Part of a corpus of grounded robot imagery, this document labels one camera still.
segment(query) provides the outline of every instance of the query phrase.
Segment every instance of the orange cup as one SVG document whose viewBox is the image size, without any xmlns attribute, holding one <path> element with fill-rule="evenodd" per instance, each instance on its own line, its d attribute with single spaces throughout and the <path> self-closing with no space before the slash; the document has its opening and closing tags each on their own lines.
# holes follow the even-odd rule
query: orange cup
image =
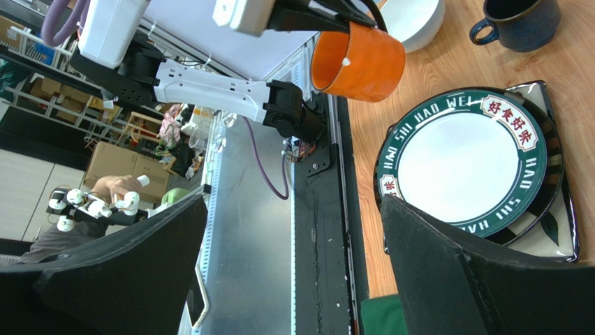
<svg viewBox="0 0 595 335">
<path fill-rule="evenodd" d="M 349 35 L 324 31 L 314 48 L 312 84 L 327 94 L 376 103 L 397 88 L 403 45 L 384 31 L 349 22 Z"/>
</svg>

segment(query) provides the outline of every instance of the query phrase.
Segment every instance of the green plate rim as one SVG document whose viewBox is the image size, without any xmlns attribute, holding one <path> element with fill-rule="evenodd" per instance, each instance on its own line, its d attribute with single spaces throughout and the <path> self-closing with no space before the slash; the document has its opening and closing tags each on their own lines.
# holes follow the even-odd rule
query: green plate rim
<svg viewBox="0 0 595 335">
<path fill-rule="evenodd" d="M 433 96 L 427 99 L 426 101 L 422 102 L 421 104 L 415 106 L 411 111 L 405 114 L 396 124 L 391 126 L 391 128 L 389 128 L 389 131 L 387 132 L 387 137 L 384 143 L 382 144 L 381 150 L 376 159 L 376 166 L 374 167 L 374 192 L 376 195 L 377 202 L 380 203 L 380 194 L 382 194 L 380 180 L 386 175 L 392 176 L 393 178 L 395 178 L 395 180 L 398 180 L 398 176 L 396 175 L 396 173 L 389 173 L 390 171 L 396 171 L 398 165 L 395 164 L 393 169 L 391 170 L 384 168 L 382 166 L 383 162 L 381 162 L 381 158 L 386 158 L 389 154 L 389 147 L 392 147 L 393 149 L 397 147 L 396 144 L 392 146 L 393 142 L 397 141 L 397 138 L 400 138 L 400 140 L 402 141 L 401 145 L 399 146 L 400 149 L 398 150 L 398 152 L 392 155 L 393 159 L 396 158 L 394 162 L 398 162 L 398 160 L 400 159 L 402 149 L 405 148 L 409 139 L 412 137 L 413 134 L 415 134 L 417 131 L 423 128 L 422 126 L 419 129 L 415 129 L 415 127 L 412 127 L 410 124 L 414 124 L 415 122 L 418 122 L 419 124 L 421 122 L 424 122 L 424 120 L 433 117 L 434 115 L 450 114 L 451 112 L 445 112 L 447 110 L 447 108 L 444 107 L 446 106 L 445 99 L 453 96 L 456 96 L 458 98 L 458 96 L 460 96 L 461 94 L 464 94 L 465 96 L 474 96 L 473 99 L 478 98 L 477 96 L 480 96 L 482 100 L 491 96 L 496 99 L 501 99 L 506 103 L 516 107 L 516 109 L 518 109 L 518 111 L 520 111 L 523 114 L 524 118 L 530 123 L 532 131 L 537 136 L 535 147 L 533 149 L 527 150 L 528 153 L 534 154 L 534 158 L 536 158 L 536 160 L 531 161 L 531 168 L 535 167 L 535 174 L 531 176 L 534 178 L 530 181 L 530 186 L 523 188 L 523 190 L 526 191 L 517 191 L 517 188 L 519 188 L 519 186 L 521 185 L 521 180 L 518 179 L 518 177 L 522 176 L 524 172 L 523 166 L 522 164 L 520 164 L 520 169 L 517 174 L 517 180 L 515 180 L 515 183 L 511 186 L 511 190 L 509 191 L 507 196 L 497 206 L 495 206 L 482 216 L 471 219 L 469 221 L 450 223 L 455 227 L 459 227 L 463 230 L 474 233 L 479 237 L 486 237 L 504 229 L 505 227 L 510 225 L 516 218 L 518 218 L 522 213 L 525 212 L 525 210 L 529 207 L 529 205 L 531 204 L 541 187 L 547 165 L 547 149 L 545 146 L 545 136 L 541 131 L 539 123 L 533 118 L 531 113 L 520 103 L 502 94 L 494 92 L 491 88 L 469 87 L 443 92 L 442 94 Z M 470 109 L 473 109 L 473 107 L 475 107 L 475 110 L 473 112 L 477 114 L 484 114 L 487 116 L 487 111 L 482 110 L 478 106 L 472 106 Z M 499 123 L 503 127 L 507 128 L 509 134 L 511 134 L 511 136 L 513 136 L 514 138 L 512 128 L 505 126 L 502 119 L 499 119 Z M 518 149 L 518 151 L 520 153 L 520 158 L 526 156 L 525 151 L 523 151 L 522 149 Z"/>
</svg>

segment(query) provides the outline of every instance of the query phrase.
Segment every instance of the cardboard box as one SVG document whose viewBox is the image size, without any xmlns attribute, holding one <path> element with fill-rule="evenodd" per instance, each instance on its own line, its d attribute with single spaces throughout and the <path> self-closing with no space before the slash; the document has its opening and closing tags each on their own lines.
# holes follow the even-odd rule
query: cardboard box
<svg viewBox="0 0 595 335">
<path fill-rule="evenodd" d="M 81 103 L 87 104 L 89 98 L 91 98 L 90 94 L 86 94 L 85 92 L 81 92 L 77 89 L 74 89 L 70 86 L 62 85 L 60 87 L 60 94 L 63 94 L 73 100 L 80 101 Z"/>
<path fill-rule="evenodd" d="M 96 96 L 91 98 L 91 101 L 89 102 L 89 107 L 95 108 L 96 110 L 107 110 L 107 111 L 114 111 L 114 112 L 116 112 L 118 110 L 117 105 L 114 105 L 114 108 L 112 108 L 112 109 L 105 108 L 103 106 L 103 100 L 101 100 L 100 98 L 97 98 Z"/>
<path fill-rule="evenodd" d="M 168 190 L 170 175 L 159 164 L 155 158 L 145 155 L 138 155 L 134 166 L 134 177 L 145 175 L 151 183 L 142 188 L 140 199 L 149 202 L 161 202 L 161 198 Z"/>
<path fill-rule="evenodd" d="M 10 27 L 13 26 L 19 29 L 24 29 L 24 26 L 21 24 L 9 20 L 4 16 L 0 16 L 0 40 L 12 45 L 15 48 L 19 48 L 21 45 L 21 35 L 10 29 Z"/>
<path fill-rule="evenodd" d="M 54 93 L 60 92 L 61 86 L 62 83 L 47 77 L 41 80 L 41 90 L 51 96 L 54 95 Z"/>
<path fill-rule="evenodd" d="M 126 176 L 132 174 L 138 154 L 107 142 L 99 142 L 85 172 L 83 184 L 95 186 L 99 178 L 105 176 Z"/>
<path fill-rule="evenodd" d="M 173 165 L 175 164 L 176 158 L 173 157 L 172 160 L 163 168 L 167 173 L 177 176 L 177 173 L 172 170 Z"/>
<path fill-rule="evenodd" d="M 33 84 L 33 87 L 31 88 L 31 91 L 29 92 L 29 94 L 31 94 L 32 96 L 35 96 L 36 98 L 40 98 L 46 101 L 49 101 L 52 99 L 52 94 L 49 94 L 46 91 L 43 91 L 41 89 L 41 86 L 43 84 L 43 80 L 40 78 L 37 78 Z"/>
<path fill-rule="evenodd" d="M 79 102 L 79 101 L 75 101 L 69 98 L 64 98 L 64 100 L 62 101 L 62 103 L 60 104 L 60 106 L 68 109 L 68 110 L 72 110 L 73 112 L 77 112 L 77 113 L 81 113 L 82 110 L 85 108 L 85 104 Z M 77 116 L 66 113 L 66 112 L 62 112 L 61 110 L 58 111 L 58 113 L 56 114 L 57 117 L 59 117 L 60 119 L 66 120 L 68 122 L 71 123 L 75 123 L 76 120 L 78 119 Z"/>
<path fill-rule="evenodd" d="M 116 116 L 115 110 L 104 110 L 97 115 L 97 119 L 105 124 L 111 124 Z"/>
<path fill-rule="evenodd" d="M 161 198 L 167 191 L 169 174 L 156 159 L 106 142 L 99 142 L 85 172 L 83 184 L 92 188 L 97 180 L 104 176 L 139 177 L 144 174 L 149 177 L 151 183 L 142 188 L 140 199 L 153 203 L 161 202 Z"/>
</svg>

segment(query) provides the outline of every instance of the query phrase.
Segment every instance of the wooden surface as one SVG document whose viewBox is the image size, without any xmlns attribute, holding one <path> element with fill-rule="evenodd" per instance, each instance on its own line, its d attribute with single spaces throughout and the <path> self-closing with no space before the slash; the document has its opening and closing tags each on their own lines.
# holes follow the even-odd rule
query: wooden surface
<svg viewBox="0 0 595 335">
<path fill-rule="evenodd" d="M 390 259 L 383 252 L 381 219 L 372 190 L 374 161 L 386 129 L 417 104 L 458 87 L 506 88 L 546 81 L 578 210 L 580 260 L 595 258 L 595 2 L 559 2 L 562 21 L 552 42 L 520 54 L 498 42 L 471 43 L 469 30 L 483 18 L 483 1 L 447 0 L 440 31 L 425 49 L 407 55 L 395 92 L 380 103 L 349 101 L 370 297 L 397 292 Z"/>
</svg>

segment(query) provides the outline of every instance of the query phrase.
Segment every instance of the plate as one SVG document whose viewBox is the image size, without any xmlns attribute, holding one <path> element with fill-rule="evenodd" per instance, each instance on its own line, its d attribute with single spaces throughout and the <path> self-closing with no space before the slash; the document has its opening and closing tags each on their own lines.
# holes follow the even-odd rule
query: plate
<svg viewBox="0 0 595 335">
<path fill-rule="evenodd" d="M 459 89 L 391 128 L 374 189 L 480 237 L 514 222 L 537 196 L 547 163 L 539 123 L 517 101 Z"/>
<path fill-rule="evenodd" d="M 515 89 L 498 90 L 498 92 L 516 99 L 535 118 L 544 134 L 545 145 L 548 149 L 548 166 L 545 170 L 545 177 L 531 205 L 508 227 L 487 237 L 490 241 L 507 246 L 526 234 L 548 213 L 562 185 L 564 155 L 556 126 L 544 109 L 525 99 L 522 94 L 516 93 Z"/>
</svg>

